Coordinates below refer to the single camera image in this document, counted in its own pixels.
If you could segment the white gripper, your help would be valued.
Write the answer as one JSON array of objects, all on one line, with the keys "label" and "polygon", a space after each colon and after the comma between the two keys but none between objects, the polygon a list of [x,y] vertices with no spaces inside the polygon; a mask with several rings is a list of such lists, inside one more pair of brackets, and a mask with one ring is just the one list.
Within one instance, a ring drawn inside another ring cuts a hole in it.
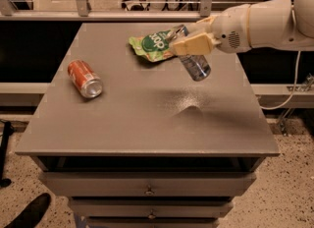
[{"label": "white gripper", "polygon": [[231,7],[219,16],[209,16],[187,24],[188,33],[171,43],[171,51],[177,56],[206,55],[217,48],[225,53],[241,53],[251,49],[248,40],[249,4]]}]

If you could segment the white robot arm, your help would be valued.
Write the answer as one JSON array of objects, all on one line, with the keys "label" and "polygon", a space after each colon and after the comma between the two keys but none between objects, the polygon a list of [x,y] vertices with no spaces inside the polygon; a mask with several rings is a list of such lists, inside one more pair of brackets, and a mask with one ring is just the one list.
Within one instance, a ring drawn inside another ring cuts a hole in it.
[{"label": "white robot arm", "polygon": [[231,7],[186,26],[187,34],[170,44],[176,55],[205,55],[254,48],[311,51],[314,48],[314,0],[270,0]]}]

